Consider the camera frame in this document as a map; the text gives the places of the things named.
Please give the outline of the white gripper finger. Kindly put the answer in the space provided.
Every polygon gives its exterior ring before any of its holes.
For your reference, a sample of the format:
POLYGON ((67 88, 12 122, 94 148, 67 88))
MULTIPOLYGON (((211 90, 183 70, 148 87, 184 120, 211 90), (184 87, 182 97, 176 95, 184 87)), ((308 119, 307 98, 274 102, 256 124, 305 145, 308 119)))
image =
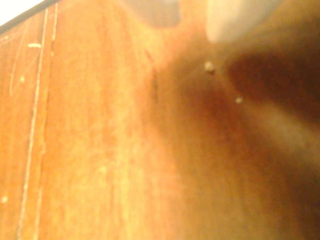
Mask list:
POLYGON ((124 4, 153 27, 172 27, 181 19, 179 0, 125 0, 124 4))
POLYGON ((231 42, 260 24, 281 0, 209 0, 206 37, 211 43, 231 42))

